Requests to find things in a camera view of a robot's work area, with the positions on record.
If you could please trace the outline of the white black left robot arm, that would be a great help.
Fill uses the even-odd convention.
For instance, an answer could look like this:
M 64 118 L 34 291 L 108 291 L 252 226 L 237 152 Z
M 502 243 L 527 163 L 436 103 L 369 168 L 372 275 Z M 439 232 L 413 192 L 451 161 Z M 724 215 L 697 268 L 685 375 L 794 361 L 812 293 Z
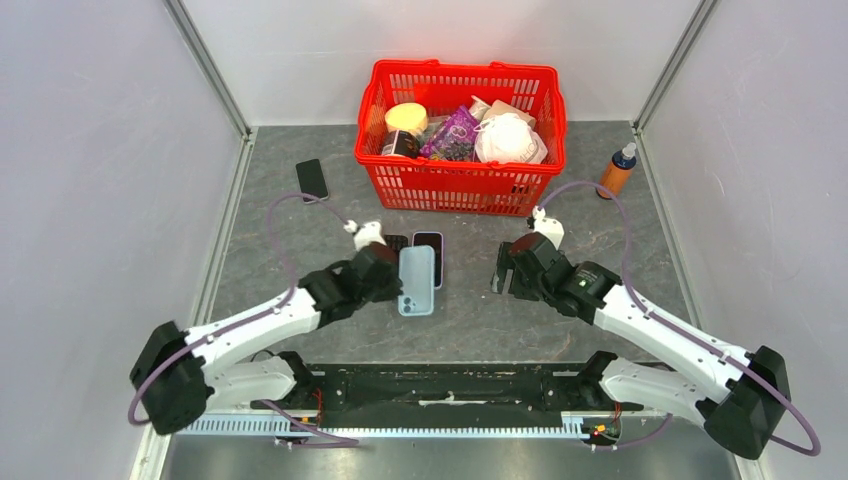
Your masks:
M 133 425 L 151 424 L 159 435 L 177 433 L 206 411 L 259 401 L 307 405 L 313 373 L 295 352 L 249 361 L 249 356 L 290 337 L 348 319 L 368 303 L 400 295 L 397 254 L 372 242 L 313 271 L 282 294 L 223 320 L 179 329 L 156 327 L 130 371 L 135 389 L 128 410 Z

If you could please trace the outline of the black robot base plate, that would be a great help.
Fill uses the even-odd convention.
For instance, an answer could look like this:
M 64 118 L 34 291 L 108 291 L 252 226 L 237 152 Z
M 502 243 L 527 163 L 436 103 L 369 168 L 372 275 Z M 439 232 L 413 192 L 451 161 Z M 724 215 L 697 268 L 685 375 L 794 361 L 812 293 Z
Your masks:
M 328 428 L 554 427 L 563 412 L 614 412 L 580 363 L 311 364 L 276 406 Z

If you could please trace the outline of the light blue phone case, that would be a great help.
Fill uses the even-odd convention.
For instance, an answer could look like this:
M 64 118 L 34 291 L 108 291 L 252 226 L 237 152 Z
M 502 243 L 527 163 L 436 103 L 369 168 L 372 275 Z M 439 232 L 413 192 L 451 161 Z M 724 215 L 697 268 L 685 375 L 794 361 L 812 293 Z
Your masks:
M 427 245 L 404 248 L 399 255 L 402 292 L 397 299 L 401 316 L 427 316 L 435 304 L 435 251 Z

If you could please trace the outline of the black phone case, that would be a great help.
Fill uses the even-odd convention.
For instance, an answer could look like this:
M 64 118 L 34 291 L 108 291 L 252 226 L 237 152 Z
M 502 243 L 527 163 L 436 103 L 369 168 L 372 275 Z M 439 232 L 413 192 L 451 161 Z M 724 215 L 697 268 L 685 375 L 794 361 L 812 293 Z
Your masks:
M 387 234 L 384 236 L 384 240 L 386 245 L 396 254 L 400 255 L 400 252 L 410 246 L 410 239 L 406 235 L 399 234 Z

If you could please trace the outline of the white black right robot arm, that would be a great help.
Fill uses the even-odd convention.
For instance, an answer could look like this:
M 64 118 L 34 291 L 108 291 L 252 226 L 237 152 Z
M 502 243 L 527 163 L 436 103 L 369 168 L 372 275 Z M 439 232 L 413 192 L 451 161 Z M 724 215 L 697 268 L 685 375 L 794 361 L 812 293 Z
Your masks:
M 749 352 L 675 317 L 662 325 L 656 318 L 660 309 L 630 293 L 617 274 L 591 261 L 572 264 L 541 233 L 500 245 L 492 287 L 499 294 L 544 302 L 664 363 L 658 369 L 596 352 L 577 375 L 577 395 L 588 408 L 617 402 L 670 413 L 749 460 L 761 456 L 786 411 L 774 396 L 791 396 L 778 352 L 767 346 Z

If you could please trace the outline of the small black smartphone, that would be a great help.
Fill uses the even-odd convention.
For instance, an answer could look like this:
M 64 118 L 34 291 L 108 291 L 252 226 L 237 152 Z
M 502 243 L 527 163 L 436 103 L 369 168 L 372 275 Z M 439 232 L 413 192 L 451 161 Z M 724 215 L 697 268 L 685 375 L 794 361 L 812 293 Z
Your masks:
M 318 158 L 298 162 L 295 170 L 304 203 L 311 204 L 329 198 L 328 185 Z

